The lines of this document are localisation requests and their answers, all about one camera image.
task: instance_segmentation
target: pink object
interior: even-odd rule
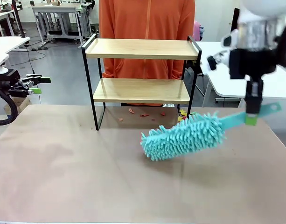
[[[149,114],[147,114],[147,113],[144,113],[144,114],[141,114],[141,115],[140,115],[141,118],[147,117],[147,116],[149,116]]]
[[[200,41],[200,26],[200,23],[197,21],[194,22],[193,39],[195,41]]]
[[[135,112],[131,108],[129,108],[129,112],[135,114]]]

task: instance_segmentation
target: white desk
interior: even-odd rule
[[[0,52],[8,53],[28,40],[30,40],[29,37],[22,38],[20,36],[0,36]],[[9,60],[6,60],[6,67],[11,68]]]
[[[198,45],[202,49],[201,62],[205,62],[209,55],[223,50],[220,42],[198,42]],[[219,64],[217,70],[210,71],[207,75],[209,83],[203,106],[206,105],[212,88],[221,97],[245,97],[246,80],[231,80],[229,68],[224,64]],[[286,71],[278,66],[275,72],[264,75],[262,79],[264,81],[263,98],[286,99]]]
[[[61,3],[60,6],[52,6],[52,5],[47,5],[46,3],[36,3],[35,6],[31,7],[33,10],[39,36],[42,41],[42,46],[46,44],[46,42],[43,39],[43,36],[46,36],[48,38],[68,38],[68,39],[79,38],[81,45],[83,45],[83,37],[85,38],[91,35],[91,29],[88,29],[89,17],[85,13],[84,9],[84,7],[87,7],[89,5],[91,4]],[[51,13],[58,14],[58,17],[61,18],[59,22],[62,34],[52,35],[49,33],[48,30],[51,29],[49,27],[49,21],[53,21]],[[77,29],[78,29],[78,36],[68,34],[70,25],[67,24],[67,19],[69,19],[67,14],[75,15]],[[41,31],[40,27],[45,27],[44,26],[45,24],[47,28]]]
[[[10,29],[11,36],[14,36],[13,30],[12,30],[12,26],[11,26],[11,23],[10,23],[10,20],[9,20],[9,16],[8,16],[12,12],[14,12],[14,11],[12,10],[12,11],[9,11],[9,12],[0,13],[0,20],[7,19],[7,23],[8,23],[9,29]],[[1,24],[0,24],[0,32],[1,32],[2,36],[4,36]]]

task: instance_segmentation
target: teal plastic handle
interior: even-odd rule
[[[260,109],[260,113],[258,114],[258,118],[279,112],[281,110],[282,108],[278,102],[262,105]],[[223,129],[226,130],[229,128],[233,128],[233,127],[237,127],[237,126],[245,124],[245,117],[246,117],[246,113],[241,112],[241,113],[232,114],[230,116],[221,118],[220,121],[223,124]]]

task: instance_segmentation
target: teal microfiber duster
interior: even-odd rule
[[[261,106],[258,117],[281,110],[279,103]],[[187,153],[195,153],[205,148],[216,147],[223,142],[225,130],[240,126],[245,122],[246,113],[241,112],[224,118],[200,114],[190,116],[170,129],[159,126],[149,131],[146,137],[142,133],[141,145],[145,155],[153,161],[166,160]]]

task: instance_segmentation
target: beige tabletop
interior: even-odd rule
[[[286,148],[264,121],[227,131],[217,148],[152,162],[140,133],[171,126],[176,110],[128,109],[108,107],[97,132],[90,107],[28,106],[0,136],[0,221],[286,223]]]

